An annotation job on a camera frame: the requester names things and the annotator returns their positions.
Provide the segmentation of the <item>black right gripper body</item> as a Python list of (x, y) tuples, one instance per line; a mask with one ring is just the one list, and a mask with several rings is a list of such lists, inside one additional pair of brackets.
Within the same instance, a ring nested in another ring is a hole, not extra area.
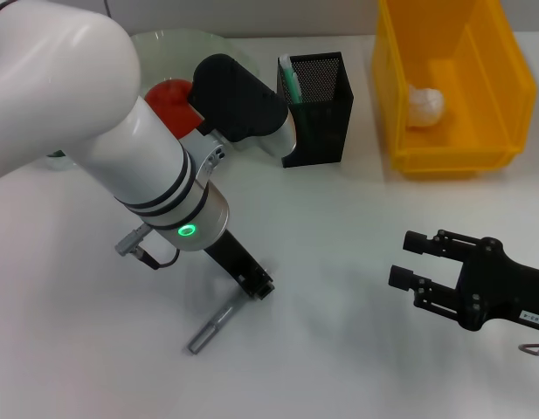
[(539, 331), (539, 270), (516, 263), (500, 241), (485, 237), (465, 259), (456, 293), (457, 321), (477, 332), (492, 319)]

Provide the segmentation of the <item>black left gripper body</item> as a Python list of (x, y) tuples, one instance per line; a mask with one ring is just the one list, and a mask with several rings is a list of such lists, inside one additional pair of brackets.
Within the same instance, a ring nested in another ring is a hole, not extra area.
[(226, 230), (204, 251), (229, 273), (241, 288), (244, 282), (257, 282), (255, 268), (261, 266), (230, 231)]

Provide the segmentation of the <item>grey pen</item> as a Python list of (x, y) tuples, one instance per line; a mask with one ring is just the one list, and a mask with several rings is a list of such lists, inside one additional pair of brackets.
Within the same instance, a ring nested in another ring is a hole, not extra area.
[(199, 354), (221, 331), (235, 312), (235, 306), (226, 305), (219, 309), (192, 337), (186, 349), (190, 354)]

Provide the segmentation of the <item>white paper ball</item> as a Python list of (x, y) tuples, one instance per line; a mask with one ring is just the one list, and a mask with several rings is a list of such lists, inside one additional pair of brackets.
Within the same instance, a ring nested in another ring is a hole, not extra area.
[(432, 127), (445, 112), (445, 97), (440, 90), (408, 85), (408, 127)]

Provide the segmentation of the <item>black mesh pen holder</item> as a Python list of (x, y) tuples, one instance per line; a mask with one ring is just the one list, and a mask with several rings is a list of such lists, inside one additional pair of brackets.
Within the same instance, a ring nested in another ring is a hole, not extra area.
[(289, 92), (286, 71), (279, 66), (277, 94), (285, 99), (296, 129), (296, 147), (281, 159), (282, 166), (336, 163), (342, 160), (354, 101), (340, 52), (292, 56), (299, 80), (299, 102)]

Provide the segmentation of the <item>orange fruit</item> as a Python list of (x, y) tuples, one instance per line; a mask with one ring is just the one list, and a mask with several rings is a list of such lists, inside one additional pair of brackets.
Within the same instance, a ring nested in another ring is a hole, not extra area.
[(144, 98), (178, 140), (190, 134), (203, 121), (188, 102), (191, 88), (192, 83), (187, 80), (164, 80), (153, 86)]

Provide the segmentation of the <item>green thread snips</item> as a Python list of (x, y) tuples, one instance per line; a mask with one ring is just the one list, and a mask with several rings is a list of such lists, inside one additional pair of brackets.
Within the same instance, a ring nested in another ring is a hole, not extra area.
[(279, 56), (279, 64), (283, 72), (292, 103), (302, 103), (303, 96), (301, 92), (301, 84), (298, 78), (298, 74), (293, 68), (290, 56), (288, 54), (283, 54)]

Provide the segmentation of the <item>clear bottle with green label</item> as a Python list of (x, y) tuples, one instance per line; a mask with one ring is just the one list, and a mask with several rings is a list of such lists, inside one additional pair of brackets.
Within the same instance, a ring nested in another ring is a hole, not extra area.
[(77, 167), (77, 164), (70, 159), (62, 150), (58, 150), (45, 157), (48, 168), (55, 171), (67, 171)]

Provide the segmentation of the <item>pale green wavy fruit plate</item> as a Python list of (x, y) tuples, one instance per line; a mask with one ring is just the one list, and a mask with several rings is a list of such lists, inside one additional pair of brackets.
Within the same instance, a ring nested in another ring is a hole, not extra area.
[(229, 40), (203, 31), (176, 29), (149, 31), (131, 37), (141, 65), (141, 92), (145, 98), (155, 85), (169, 79), (192, 83), (197, 66), (211, 55), (222, 53), (237, 60), (254, 75), (253, 60)]

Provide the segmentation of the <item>yellow plastic bin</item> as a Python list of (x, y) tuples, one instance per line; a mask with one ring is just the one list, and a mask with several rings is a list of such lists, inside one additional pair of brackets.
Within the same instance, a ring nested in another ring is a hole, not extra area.
[[(500, 0), (377, 0), (371, 71), (394, 169), (439, 178), (507, 166), (526, 145), (536, 83)], [(408, 127), (408, 85), (445, 112)]]

